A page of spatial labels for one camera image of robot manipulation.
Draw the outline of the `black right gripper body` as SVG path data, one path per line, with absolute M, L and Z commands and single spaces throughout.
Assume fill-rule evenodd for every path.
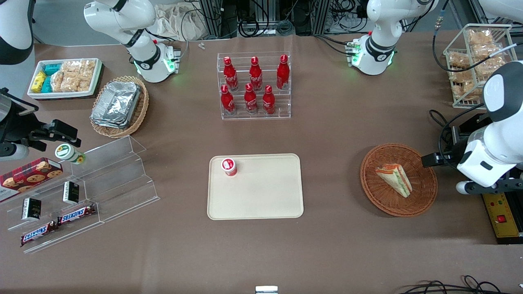
M 1 138 L 0 142 L 33 147 L 31 134 L 39 130 L 41 122 L 34 114 L 38 106 L 25 102 L 2 88 L 1 93 Z

